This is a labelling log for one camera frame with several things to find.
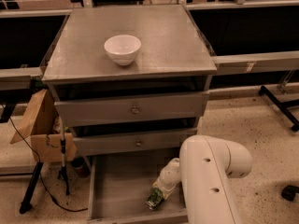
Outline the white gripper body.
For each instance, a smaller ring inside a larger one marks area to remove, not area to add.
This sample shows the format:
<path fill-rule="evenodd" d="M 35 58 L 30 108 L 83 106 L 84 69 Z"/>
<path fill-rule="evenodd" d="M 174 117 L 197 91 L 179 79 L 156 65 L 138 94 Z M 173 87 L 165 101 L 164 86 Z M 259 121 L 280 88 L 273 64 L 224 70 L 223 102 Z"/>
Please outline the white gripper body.
<path fill-rule="evenodd" d="M 160 172 L 157 178 L 157 186 L 161 191 L 172 191 L 179 182 L 179 158 L 174 158 Z"/>

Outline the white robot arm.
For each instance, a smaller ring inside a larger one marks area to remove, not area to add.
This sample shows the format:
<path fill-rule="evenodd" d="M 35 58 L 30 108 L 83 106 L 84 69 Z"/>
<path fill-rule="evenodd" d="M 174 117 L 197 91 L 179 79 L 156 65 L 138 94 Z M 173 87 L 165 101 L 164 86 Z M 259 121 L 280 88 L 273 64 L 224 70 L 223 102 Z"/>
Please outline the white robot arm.
<path fill-rule="evenodd" d="M 193 135 L 163 168 L 153 188 L 165 200 L 181 184 L 189 224 L 243 224 L 229 180 L 248 175 L 251 168 L 252 157 L 244 146 Z"/>

